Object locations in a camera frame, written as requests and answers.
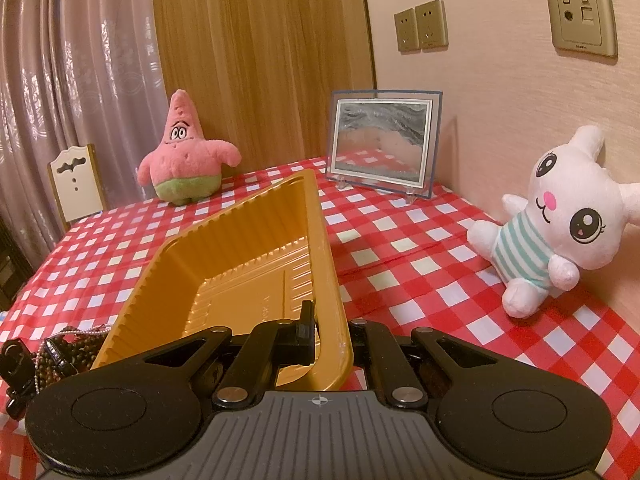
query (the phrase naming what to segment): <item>table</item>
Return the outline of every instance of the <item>table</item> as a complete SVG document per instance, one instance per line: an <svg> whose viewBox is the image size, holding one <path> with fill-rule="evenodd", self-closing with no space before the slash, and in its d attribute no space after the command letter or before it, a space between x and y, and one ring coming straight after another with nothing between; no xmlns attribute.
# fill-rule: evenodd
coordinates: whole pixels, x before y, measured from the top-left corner
<svg viewBox="0 0 640 480"><path fill-rule="evenodd" d="M111 324L143 267L168 237L303 168L319 194L349 319L385 323L395 334L433 326L519 361L587 384L606 401L613 435L598 471L629 478L640 466L640 336L582 285L549 298L529 320L504 313L504 285L466 244L474 219L488 217L444 186L407 205L372 189L338 190L312 159L225 180L222 192L174 207L157 199L97 214L57 245L0 324L0 341L20 336L35 350L71 324ZM345 388L363 387L354 370ZM6 385L0 385L4 409ZM33 480L42 470L24 422L0 413L0 478Z"/></svg>

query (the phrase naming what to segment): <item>black circular cover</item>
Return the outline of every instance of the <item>black circular cover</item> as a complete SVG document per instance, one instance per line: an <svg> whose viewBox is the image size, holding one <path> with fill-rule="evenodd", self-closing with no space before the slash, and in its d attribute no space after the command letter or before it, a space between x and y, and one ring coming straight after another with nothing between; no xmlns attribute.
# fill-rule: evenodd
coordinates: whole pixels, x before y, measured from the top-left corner
<svg viewBox="0 0 640 480"><path fill-rule="evenodd" d="M438 407L438 427L462 455L497 474L523 476L598 462L611 423L591 390L551 374L540 384L492 379L454 384Z"/></svg>
<svg viewBox="0 0 640 480"><path fill-rule="evenodd" d="M76 476L131 474L164 462L194 437L200 403L185 381L172 380L165 367L117 372L67 378L29 405L27 434L57 469Z"/></svg>

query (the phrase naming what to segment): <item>metal screw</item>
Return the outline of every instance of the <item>metal screw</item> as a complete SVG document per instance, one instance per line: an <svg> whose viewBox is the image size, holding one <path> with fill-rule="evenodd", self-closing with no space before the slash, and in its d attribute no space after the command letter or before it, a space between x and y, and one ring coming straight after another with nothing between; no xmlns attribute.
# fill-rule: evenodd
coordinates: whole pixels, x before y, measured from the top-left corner
<svg viewBox="0 0 640 480"><path fill-rule="evenodd" d="M393 390L391 395L399 402L417 402L423 397L422 392L418 388L414 388L412 386L396 388Z"/></svg>
<svg viewBox="0 0 640 480"><path fill-rule="evenodd" d="M218 398L222 402L242 402L248 395L244 388L239 388L238 386L227 386L218 391Z"/></svg>

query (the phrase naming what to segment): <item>electrical outlet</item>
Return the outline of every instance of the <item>electrical outlet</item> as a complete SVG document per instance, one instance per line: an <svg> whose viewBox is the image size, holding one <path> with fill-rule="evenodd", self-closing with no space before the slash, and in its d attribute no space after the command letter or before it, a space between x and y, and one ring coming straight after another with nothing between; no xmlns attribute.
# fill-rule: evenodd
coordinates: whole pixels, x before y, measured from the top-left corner
<svg viewBox="0 0 640 480"><path fill-rule="evenodd" d="M394 15L396 22L396 38L398 38L398 50L411 52L420 50L418 42L418 30L415 26L415 10L407 9Z"/></svg>
<svg viewBox="0 0 640 480"><path fill-rule="evenodd" d="M603 56L618 55L611 0L547 0L555 47Z"/></svg>
<svg viewBox="0 0 640 480"><path fill-rule="evenodd" d="M449 44L447 19L442 0L433 0L415 7L415 19L418 24L420 48L434 48Z"/></svg>

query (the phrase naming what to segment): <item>pink starfish plush toy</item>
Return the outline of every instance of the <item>pink starfish plush toy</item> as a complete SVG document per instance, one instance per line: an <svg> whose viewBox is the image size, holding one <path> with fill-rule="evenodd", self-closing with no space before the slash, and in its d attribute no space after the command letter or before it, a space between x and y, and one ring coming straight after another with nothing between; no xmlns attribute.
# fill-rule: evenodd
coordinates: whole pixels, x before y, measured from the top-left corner
<svg viewBox="0 0 640 480"><path fill-rule="evenodd" d="M205 140L193 101L184 90L171 96L160 145L138 168L138 183L153 183L158 198L175 205L197 202L220 188L222 163L240 164L238 149L224 140Z"/></svg>

